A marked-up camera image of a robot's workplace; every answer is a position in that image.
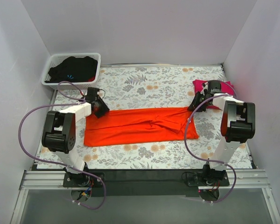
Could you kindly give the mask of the orange t shirt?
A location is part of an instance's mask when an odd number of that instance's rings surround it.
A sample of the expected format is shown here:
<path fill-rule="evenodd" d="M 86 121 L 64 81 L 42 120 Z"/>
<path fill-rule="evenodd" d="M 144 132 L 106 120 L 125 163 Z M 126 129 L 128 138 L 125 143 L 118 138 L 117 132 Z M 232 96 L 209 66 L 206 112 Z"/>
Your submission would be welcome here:
<path fill-rule="evenodd" d="M 147 142 L 198 139 L 186 107 L 109 111 L 101 118 L 86 118 L 84 145 L 101 147 Z"/>

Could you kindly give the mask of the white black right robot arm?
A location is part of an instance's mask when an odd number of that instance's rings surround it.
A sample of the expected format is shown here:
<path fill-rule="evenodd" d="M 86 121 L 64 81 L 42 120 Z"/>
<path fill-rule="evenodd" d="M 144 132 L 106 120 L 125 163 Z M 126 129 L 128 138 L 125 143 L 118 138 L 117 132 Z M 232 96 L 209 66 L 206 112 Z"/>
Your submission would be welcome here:
<path fill-rule="evenodd" d="M 194 81 L 199 84 L 198 91 L 188 110 L 191 113 L 204 112 L 208 106 L 223 111 L 220 142 L 210 159 L 205 160 L 202 169 L 185 175 L 188 185 L 219 186 L 228 185 L 227 164 L 241 144 L 255 135 L 256 107 L 254 103 L 236 99 L 235 93 L 229 93 L 225 87 L 232 86 L 219 80 Z"/>

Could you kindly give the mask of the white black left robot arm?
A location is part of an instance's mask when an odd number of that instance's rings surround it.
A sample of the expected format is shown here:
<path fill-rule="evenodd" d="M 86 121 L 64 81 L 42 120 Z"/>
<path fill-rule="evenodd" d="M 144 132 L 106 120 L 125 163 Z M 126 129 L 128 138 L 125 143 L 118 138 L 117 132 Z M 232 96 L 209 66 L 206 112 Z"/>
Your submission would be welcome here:
<path fill-rule="evenodd" d="M 60 111 L 49 111 L 42 132 L 42 145 L 57 155 L 66 165 L 68 178 L 78 186 L 86 186 L 90 177 L 81 171 L 88 171 L 86 163 L 74 148 L 76 143 L 76 123 L 91 114 L 101 118 L 110 110 L 100 97 L 102 89 L 89 87 L 82 97 L 85 103 L 70 106 Z"/>

